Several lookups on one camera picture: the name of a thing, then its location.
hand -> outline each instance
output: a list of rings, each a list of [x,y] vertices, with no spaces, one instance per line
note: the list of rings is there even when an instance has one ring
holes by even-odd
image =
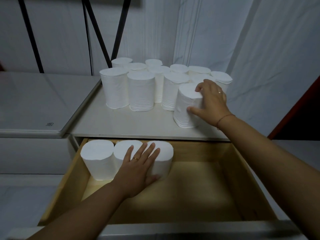
[[[114,184],[115,188],[121,191],[124,198],[136,196],[147,186],[159,179],[158,175],[147,176],[148,169],[160,153],[160,148],[157,148],[150,156],[155,146],[156,145],[152,143],[144,152],[147,147],[147,143],[143,143],[140,149],[133,156],[134,158],[132,160],[130,159],[134,146],[130,146],[127,150],[123,163],[111,182]]]
[[[198,84],[195,91],[202,93],[204,108],[188,107],[187,110],[208,124],[217,127],[217,123],[222,117],[232,114],[227,107],[226,94],[215,82],[204,79],[202,83]]]

thin red bracelet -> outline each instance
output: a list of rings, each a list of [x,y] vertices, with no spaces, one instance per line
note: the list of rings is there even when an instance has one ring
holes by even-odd
[[[220,122],[223,118],[225,118],[225,117],[227,117],[227,116],[230,116],[230,115],[235,116],[233,113],[232,113],[232,114],[227,114],[227,115],[223,116],[221,119],[218,120],[218,122],[217,122],[217,124],[216,124],[216,127],[217,127],[218,130],[220,130],[220,129],[218,128],[219,122]]]

top of toilet paper roll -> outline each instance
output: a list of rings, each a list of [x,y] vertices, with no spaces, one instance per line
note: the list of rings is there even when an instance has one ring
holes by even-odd
[[[148,71],[155,74],[163,74],[163,73],[170,72],[171,69],[164,65],[153,65],[148,67]]]
[[[209,74],[211,72],[211,70],[209,68],[206,68],[203,66],[195,66],[195,65],[190,65],[189,71],[193,71],[193,72],[197,72],[197,73],[207,73],[207,74]]]
[[[230,84],[232,82],[231,76],[224,72],[210,72],[210,75],[218,82],[223,84]]]
[[[215,81],[213,76],[210,76],[209,74],[195,74],[190,76],[191,82],[199,84],[202,83],[203,80],[209,79],[211,81]]]
[[[133,145],[133,151],[131,153],[130,160],[133,158],[134,154],[142,146],[142,142],[139,140],[122,140],[119,141],[113,149],[113,154],[116,158],[123,160],[127,153],[128,148]]]
[[[127,64],[127,63],[130,63],[130,62],[132,62],[132,59],[128,58],[128,57],[119,57],[119,58],[113,59],[111,61],[111,63],[119,64],[119,65]]]
[[[172,145],[169,142],[160,141],[160,140],[152,140],[152,141],[148,142],[147,148],[149,148],[149,146],[152,143],[155,144],[155,148],[153,149],[151,154],[157,148],[160,148],[160,153],[159,153],[158,157],[155,159],[156,161],[168,161],[169,159],[171,159],[174,156],[174,148],[172,147]]]
[[[146,65],[148,66],[162,66],[162,61],[157,59],[146,60]]]
[[[112,155],[113,148],[109,140],[92,140],[82,147],[80,156],[85,160],[103,160]]]
[[[201,99],[202,94],[195,91],[197,85],[196,83],[184,83],[179,86],[179,91],[188,98]]]
[[[155,74],[148,71],[136,71],[136,72],[129,72],[127,74],[128,78],[133,80],[149,80],[155,77]]]
[[[186,65],[181,65],[181,64],[170,65],[170,69],[173,72],[178,72],[178,73],[186,73],[189,71],[189,68]]]
[[[127,72],[128,70],[123,67],[113,67],[101,70],[100,74],[102,76],[119,76],[126,74]]]
[[[128,69],[128,70],[138,71],[138,70],[145,69],[148,66],[146,64],[144,64],[144,63],[135,62],[135,63],[124,64],[123,67]]]
[[[190,76],[185,73],[168,72],[164,77],[176,84],[187,83],[190,80]]]

white toilet paper roll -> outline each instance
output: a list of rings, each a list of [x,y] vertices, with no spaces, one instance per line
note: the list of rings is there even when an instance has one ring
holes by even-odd
[[[210,74],[210,72],[211,70],[206,67],[195,66],[195,65],[189,66],[189,76],[196,75],[196,74]]]
[[[202,95],[196,92],[197,84],[186,83],[179,86],[176,108],[174,109],[173,119],[179,127],[197,127],[199,117],[187,111],[187,107],[202,107]]]
[[[129,104],[127,73],[123,67],[100,71],[106,105],[111,109],[123,108]]]
[[[155,74],[148,71],[129,72],[129,104],[136,112],[153,109],[155,100]]]
[[[189,68],[186,65],[181,65],[181,64],[170,65],[170,69],[172,72],[185,73],[185,74],[187,74],[189,71]]]
[[[157,59],[148,59],[146,60],[147,66],[162,66],[162,61]]]
[[[169,72],[164,74],[161,106],[164,110],[174,111],[180,84],[188,83],[190,77],[185,73]]]
[[[134,154],[138,151],[138,149],[142,146],[142,142],[139,140],[122,140],[119,141],[113,149],[114,163],[116,172],[118,172],[119,168],[123,163],[123,159],[125,158],[126,152],[128,148],[133,145],[133,151],[131,153],[130,159],[134,156]]]
[[[203,80],[205,79],[209,79],[215,82],[215,79],[213,78],[213,76],[210,76],[209,74],[195,74],[190,76],[191,82],[196,84],[202,83]]]
[[[111,61],[112,67],[123,67],[124,64],[131,63],[132,59],[128,57],[120,57]]]
[[[215,79],[215,83],[218,84],[223,92],[227,92],[230,83],[232,83],[232,78],[227,73],[224,72],[210,72],[210,75]]]
[[[164,73],[170,72],[170,68],[163,65],[152,65],[148,67],[148,71],[155,74],[154,102],[161,103]]]
[[[147,65],[144,63],[128,63],[123,65],[124,68],[126,68],[129,72],[131,71],[146,71]]]
[[[151,168],[149,169],[148,174],[149,175],[157,174],[160,176],[160,179],[164,179],[165,177],[167,177],[170,171],[172,158],[174,156],[174,148],[169,142],[158,141],[158,140],[149,141],[147,148],[149,148],[151,143],[155,143],[155,148],[152,151],[152,153],[157,148],[160,148],[160,153],[158,157],[155,159]]]
[[[80,156],[95,180],[111,180],[116,175],[113,148],[109,140],[92,140],[82,147]]]

person's left arm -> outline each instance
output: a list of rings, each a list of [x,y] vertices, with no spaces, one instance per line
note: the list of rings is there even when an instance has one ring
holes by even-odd
[[[126,198],[134,197],[159,178],[157,175],[147,176],[147,171],[158,156],[160,149],[156,149],[150,155],[155,144],[152,143],[144,152],[146,147],[147,143],[144,143],[134,155],[134,159],[130,160],[134,148],[131,146],[122,166],[110,183],[101,187],[77,207],[64,213],[29,239],[97,238]]]

